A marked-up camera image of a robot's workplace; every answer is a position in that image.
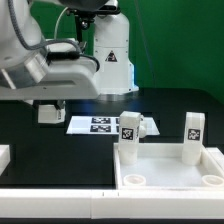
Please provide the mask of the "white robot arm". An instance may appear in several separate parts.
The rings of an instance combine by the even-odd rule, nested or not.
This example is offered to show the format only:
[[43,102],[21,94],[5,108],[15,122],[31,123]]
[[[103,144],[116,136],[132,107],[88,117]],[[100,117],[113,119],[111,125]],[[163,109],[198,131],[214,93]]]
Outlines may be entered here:
[[[80,39],[47,39],[30,13],[35,1],[65,7],[86,29],[94,25],[93,53]],[[0,0],[0,100],[116,100],[134,94],[129,21],[118,0]]]

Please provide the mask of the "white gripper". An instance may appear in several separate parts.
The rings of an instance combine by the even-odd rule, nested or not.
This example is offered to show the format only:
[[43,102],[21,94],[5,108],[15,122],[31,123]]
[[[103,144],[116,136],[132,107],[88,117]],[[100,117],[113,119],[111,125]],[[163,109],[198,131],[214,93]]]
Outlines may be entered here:
[[53,61],[46,76],[35,86],[10,89],[0,87],[0,100],[58,100],[57,109],[65,114],[67,99],[95,99],[97,65],[90,59]]

